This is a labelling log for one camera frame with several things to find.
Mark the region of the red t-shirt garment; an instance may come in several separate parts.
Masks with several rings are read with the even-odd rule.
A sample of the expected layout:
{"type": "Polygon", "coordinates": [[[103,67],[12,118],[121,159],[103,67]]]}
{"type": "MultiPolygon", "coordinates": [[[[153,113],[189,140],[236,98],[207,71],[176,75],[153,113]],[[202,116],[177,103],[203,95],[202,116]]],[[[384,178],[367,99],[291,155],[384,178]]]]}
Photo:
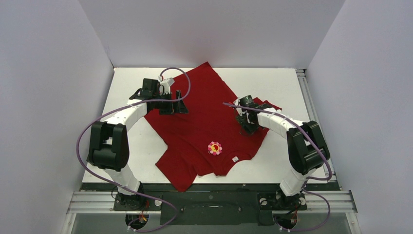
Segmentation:
{"type": "Polygon", "coordinates": [[[255,156],[268,130],[240,133],[234,110],[225,105],[236,95],[209,63],[177,76],[173,87],[188,94],[184,104],[189,113],[151,111],[145,119],[167,145],[156,166],[177,191],[186,191],[197,176],[225,176],[236,163],[255,156]],[[220,155],[208,153],[211,141],[221,144],[220,155]]]}

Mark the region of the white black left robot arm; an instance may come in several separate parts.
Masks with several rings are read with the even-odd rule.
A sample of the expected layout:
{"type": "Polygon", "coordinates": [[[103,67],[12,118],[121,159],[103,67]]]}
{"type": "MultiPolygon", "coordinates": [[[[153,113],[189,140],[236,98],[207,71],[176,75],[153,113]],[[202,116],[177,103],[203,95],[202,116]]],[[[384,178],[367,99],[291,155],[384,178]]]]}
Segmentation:
{"type": "Polygon", "coordinates": [[[147,199],[143,185],[128,165],[128,130],[152,110],[158,110],[161,115],[188,113],[180,90],[175,93],[176,101],[173,100],[171,86],[174,82],[173,78],[145,78],[142,87],[129,97],[126,109],[91,126],[87,161],[110,176],[117,184],[117,202],[133,210],[144,208],[147,199]]]}

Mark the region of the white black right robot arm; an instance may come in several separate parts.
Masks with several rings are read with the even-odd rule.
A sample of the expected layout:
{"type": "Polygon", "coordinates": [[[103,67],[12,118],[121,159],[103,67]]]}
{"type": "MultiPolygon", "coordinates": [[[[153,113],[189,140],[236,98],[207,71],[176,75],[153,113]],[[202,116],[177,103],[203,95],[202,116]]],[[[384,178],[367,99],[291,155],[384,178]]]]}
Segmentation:
{"type": "Polygon", "coordinates": [[[319,124],[290,118],[270,104],[258,104],[251,96],[238,98],[234,104],[236,120],[246,133],[268,129],[286,139],[291,168],[274,197],[279,207],[289,207],[314,171],[330,158],[319,124]]]}

